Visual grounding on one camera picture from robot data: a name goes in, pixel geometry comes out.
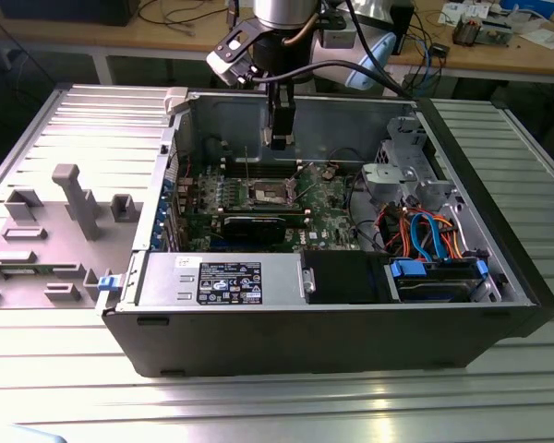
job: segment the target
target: label sticker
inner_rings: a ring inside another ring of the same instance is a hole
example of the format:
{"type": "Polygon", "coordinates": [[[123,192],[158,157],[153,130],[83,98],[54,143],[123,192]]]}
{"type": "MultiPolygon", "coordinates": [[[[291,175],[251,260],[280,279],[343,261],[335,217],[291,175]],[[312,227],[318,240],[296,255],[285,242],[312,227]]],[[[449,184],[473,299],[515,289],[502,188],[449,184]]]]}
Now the label sticker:
{"type": "Polygon", "coordinates": [[[197,302],[200,305],[262,304],[260,263],[199,264],[197,302]]]}
{"type": "Polygon", "coordinates": [[[182,256],[175,260],[175,268],[198,268],[203,257],[182,256]]]}

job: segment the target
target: computer case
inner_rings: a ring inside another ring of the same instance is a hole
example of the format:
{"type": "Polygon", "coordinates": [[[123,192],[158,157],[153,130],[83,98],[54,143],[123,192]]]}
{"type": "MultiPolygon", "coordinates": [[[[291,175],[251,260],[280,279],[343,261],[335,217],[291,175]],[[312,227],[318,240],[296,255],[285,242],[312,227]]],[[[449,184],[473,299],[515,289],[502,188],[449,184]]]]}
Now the computer case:
{"type": "Polygon", "coordinates": [[[126,26],[139,0],[0,0],[6,18],[77,21],[126,26]]]}

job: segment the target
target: black metal frame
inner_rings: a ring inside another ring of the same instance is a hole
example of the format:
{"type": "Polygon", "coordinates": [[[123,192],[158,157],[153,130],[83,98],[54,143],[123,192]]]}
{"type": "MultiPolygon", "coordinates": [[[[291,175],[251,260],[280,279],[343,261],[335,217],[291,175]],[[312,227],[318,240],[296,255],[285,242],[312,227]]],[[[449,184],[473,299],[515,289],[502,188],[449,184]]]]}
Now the black metal frame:
{"type": "Polygon", "coordinates": [[[540,275],[534,262],[525,251],[513,229],[500,212],[499,207],[476,174],[476,170],[465,156],[462,148],[430,99],[418,102],[419,111],[429,124],[435,138],[443,147],[443,152],[452,164],[455,173],[468,191],[474,206],[484,224],[488,227],[500,252],[505,257],[515,278],[530,300],[537,302],[541,309],[536,316],[522,324],[518,333],[527,336],[554,318],[554,294],[540,275]]]}

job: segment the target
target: power supply label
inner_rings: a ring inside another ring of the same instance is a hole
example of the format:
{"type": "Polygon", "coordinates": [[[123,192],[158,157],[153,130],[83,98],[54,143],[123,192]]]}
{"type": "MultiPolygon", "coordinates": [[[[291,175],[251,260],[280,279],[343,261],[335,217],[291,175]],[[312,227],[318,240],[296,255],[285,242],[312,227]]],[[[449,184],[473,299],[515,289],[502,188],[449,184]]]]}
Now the power supply label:
{"type": "Polygon", "coordinates": [[[260,263],[201,263],[200,305],[262,305],[260,263]]]}

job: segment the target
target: side panel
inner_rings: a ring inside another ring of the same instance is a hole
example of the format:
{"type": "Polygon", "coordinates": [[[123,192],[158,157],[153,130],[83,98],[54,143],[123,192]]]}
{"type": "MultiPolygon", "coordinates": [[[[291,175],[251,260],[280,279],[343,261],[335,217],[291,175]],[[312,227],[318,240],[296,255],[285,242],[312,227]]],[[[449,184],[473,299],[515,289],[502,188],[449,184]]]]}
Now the side panel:
{"type": "Polygon", "coordinates": [[[144,377],[465,367],[533,307],[403,311],[111,313],[144,377]]]}
{"type": "Polygon", "coordinates": [[[517,330],[512,336],[527,336],[541,325],[554,318],[554,294],[540,275],[531,258],[527,255],[521,242],[513,232],[497,204],[489,194],[476,170],[468,161],[454,134],[444,123],[439,111],[430,100],[419,102],[419,111],[424,117],[428,130],[434,136],[433,143],[441,158],[452,170],[452,179],[469,206],[475,209],[489,234],[496,243],[511,268],[514,278],[523,288],[525,295],[541,306],[536,314],[517,330]]]}

